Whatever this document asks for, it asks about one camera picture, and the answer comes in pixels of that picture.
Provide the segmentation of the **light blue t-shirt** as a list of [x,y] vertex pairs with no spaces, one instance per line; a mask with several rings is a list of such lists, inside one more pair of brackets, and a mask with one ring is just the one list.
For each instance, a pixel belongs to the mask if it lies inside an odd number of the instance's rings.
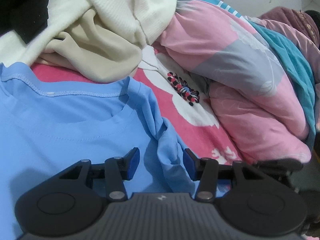
[[195,193],[187,148],[141,82],[42,82],[25,64],[1,67],[1,239],[16,239],[17,199],[82,159],[103,163],[140,150],[134,192]]

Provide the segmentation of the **pink grey quilt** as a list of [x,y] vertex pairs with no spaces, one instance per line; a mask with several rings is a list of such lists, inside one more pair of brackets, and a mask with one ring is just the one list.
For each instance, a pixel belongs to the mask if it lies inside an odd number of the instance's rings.
[[246,161],[310,161],[319,48],[303,33],[241,16],[219,0],[177,0],[158,42],[184,70],[206,79],[212,109]]

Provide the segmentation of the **pink floral bed blanket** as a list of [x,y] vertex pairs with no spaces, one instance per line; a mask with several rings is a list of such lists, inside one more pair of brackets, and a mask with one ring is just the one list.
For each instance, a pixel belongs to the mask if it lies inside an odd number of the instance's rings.
[[[131,77],[152,89],[161,115],[172,123],[191,150],[221,164],[240,160],[240,153],[215,116],[208,96],[191,77],[167,57],[163,60],[157,58],[152,47],[146,47],[142,54],[142,60]],[[37,63],[36,60],[30,66],[42,81],[94,82],[77,71]]]

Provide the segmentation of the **person in purple jacket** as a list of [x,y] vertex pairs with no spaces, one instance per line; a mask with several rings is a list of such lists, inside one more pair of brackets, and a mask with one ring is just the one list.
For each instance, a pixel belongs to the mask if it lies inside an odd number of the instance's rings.
[[285,23],[308,37],[319,48],[319,12],[298,11],[286,7],[275,7],[258,17]]

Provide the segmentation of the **beige garment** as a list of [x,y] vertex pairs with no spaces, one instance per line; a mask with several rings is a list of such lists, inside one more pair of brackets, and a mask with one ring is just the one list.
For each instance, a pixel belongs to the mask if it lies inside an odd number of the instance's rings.
[[36,62],[64,67],[99,83],[133,76],[142,50],[107,29],[94,9],[60,32],[46,45]]

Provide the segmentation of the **black garment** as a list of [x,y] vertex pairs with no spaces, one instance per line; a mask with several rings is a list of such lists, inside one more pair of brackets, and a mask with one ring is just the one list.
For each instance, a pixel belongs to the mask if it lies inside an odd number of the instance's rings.
[[13,30],[28,44],[48,26],[49,0],[1,0],[1,35]]

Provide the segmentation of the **white knit sweater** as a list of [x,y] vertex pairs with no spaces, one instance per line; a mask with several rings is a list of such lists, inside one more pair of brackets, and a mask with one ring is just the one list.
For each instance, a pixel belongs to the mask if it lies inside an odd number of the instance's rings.
[[48,26],[28,44],[15,31],[1,36],[1,63],[31,65],[49,41],[78,20],[89,8],[107,29],[132,44],[151,45],[169,25],[177,0],[49,0]]

